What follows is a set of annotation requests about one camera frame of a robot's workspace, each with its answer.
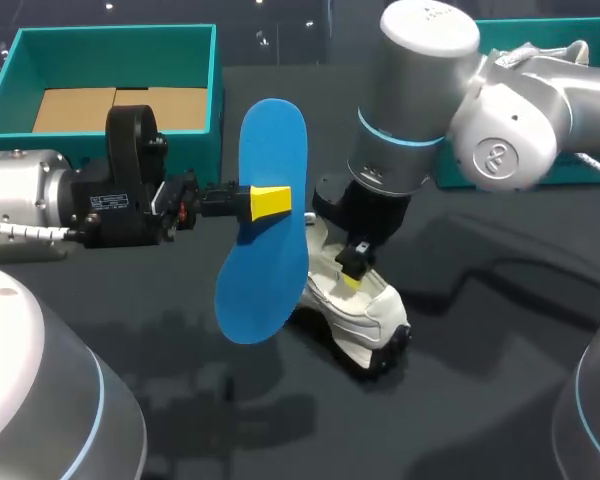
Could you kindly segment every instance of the screw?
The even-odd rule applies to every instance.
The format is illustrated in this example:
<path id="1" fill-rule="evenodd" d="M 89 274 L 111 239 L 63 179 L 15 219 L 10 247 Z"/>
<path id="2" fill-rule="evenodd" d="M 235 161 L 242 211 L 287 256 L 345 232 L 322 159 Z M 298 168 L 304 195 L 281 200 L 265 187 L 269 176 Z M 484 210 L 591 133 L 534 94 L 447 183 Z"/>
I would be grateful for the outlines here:
<path id="1" fill-rule="evenodd" d="M 87 215 L 87 223 L 89 225 L 93 225 L 94 223 L 99 223 L 100 222 L 100 216 L 97 213 L 90 213 L 89 215 Z"/>

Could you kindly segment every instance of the logo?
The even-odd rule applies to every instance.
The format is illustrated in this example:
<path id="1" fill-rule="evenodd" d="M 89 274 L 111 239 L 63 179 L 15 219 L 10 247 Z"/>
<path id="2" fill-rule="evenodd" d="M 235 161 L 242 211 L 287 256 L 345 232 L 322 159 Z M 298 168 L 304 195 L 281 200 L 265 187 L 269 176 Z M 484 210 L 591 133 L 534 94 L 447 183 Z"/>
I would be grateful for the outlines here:
<path id="1" fill-rule="evenodd" d="M 489 150 L 489 154 L 487 155 L 487 160 L 485 163 L 485 168 L 491 172 L 492 175 L 497 175 L 500 166 L 502 165 L 502 158 L 507 153 L 506 145 L 502 143 L 496 143 L 491 150 Z"/>
<path id="2" fill-rule="evenodd" d="M 485 138 L 473 151 L 473 165 L 484 177 L 504 180 L 518 170 L 518 152 L 502 138 Z"/>

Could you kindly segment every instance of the teal container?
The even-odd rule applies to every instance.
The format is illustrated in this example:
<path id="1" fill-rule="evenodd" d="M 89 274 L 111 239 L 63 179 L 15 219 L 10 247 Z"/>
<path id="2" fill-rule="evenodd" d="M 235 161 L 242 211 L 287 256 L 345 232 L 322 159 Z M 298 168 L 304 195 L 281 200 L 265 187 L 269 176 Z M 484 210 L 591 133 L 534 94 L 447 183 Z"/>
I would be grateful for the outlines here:
<path id="1" fill-rule="evenodd" d="M 600 67 L 600 18 L 564 18 L 533 20 L 482 20 L 480 51 L 513 50 L 525 42 L 539 48 L 565 47 L 585 40 L 590 48 L 590 65 Z M 435 169 L 440 188 L 474 187 L 460 173 L 451 146 L 444 146 Z M 600 172 L 585 165 L 574 155 L 561 154 L 540 185 L 599 184 Z"/>
<path id="2" fill-rule="evenodd" d="M 167 170 L 193 168 L 201 184 L 219 181 L 224 88 L 215 25 L 21 29 L 0 73 L 0 150 L 53 149 L 73 168 L 105 156 L 104 131 L 32 131 L 46 89 L 106 87 L 206 88 L 204 130 L 162 132 Z"/>

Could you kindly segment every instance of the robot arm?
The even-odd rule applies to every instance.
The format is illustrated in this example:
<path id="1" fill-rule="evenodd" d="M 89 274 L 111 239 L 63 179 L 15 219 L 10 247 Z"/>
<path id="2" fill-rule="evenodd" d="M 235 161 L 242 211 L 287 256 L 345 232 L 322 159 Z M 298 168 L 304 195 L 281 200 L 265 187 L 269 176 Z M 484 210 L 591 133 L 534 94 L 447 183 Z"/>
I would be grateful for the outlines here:
<path id="1" fill-rule="evenodd" d="M 106 142 L 107 158 L 82 170 L 54 151 L 0 152 L 0 263 L 61 259 L 75 243 L 158 245 L 197 215 L 257 220 L 252 205 L 266 192 L 252 195 L 256 187 L 200 188 L 194 172 L 166 175 L 168 144 L 150 107 L 112 108 Z"/>
<path id="2" fill-rule="evenodd" d="M 445 139 L 467 179 L 494 192 L 533 187 L 560 152 L 600 155 L 600 69 L 556 58 L 586 61 L 584 42 L 485 56 L 474 20 L 435 0 L 392 3 L 381 30 L 348 158 L 353 180 L 325 176 L 313 199 L 348 233 L 345 274 L 364 275 L 402 224 Z"/>

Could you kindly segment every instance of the cardboard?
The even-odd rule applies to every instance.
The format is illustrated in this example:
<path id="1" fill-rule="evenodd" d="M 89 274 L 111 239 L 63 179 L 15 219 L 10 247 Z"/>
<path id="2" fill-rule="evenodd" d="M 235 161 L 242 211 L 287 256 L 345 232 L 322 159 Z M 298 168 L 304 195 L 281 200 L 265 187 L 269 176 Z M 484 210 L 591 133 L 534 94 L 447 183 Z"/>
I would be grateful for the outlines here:
<path id="1" fill-rule="evenodd" d="M 160 131 L 204 130 L 207 89 L 151 87 L 146 90 L 118 90 L 114 105 L 149 105 Z"/>
<path id="2" fill-rule="evenodd" d="M 103 132 L 115 95 L 115 88 L 46 90 L 33 133 Z"/>
<path id="3" fill-rule="evenodd" d="M 103 132 L 113 105 L 149 105 L 161 131 L 204 130 L 207 89 L 49 89 L 44 93 L 33 132 Z"/>

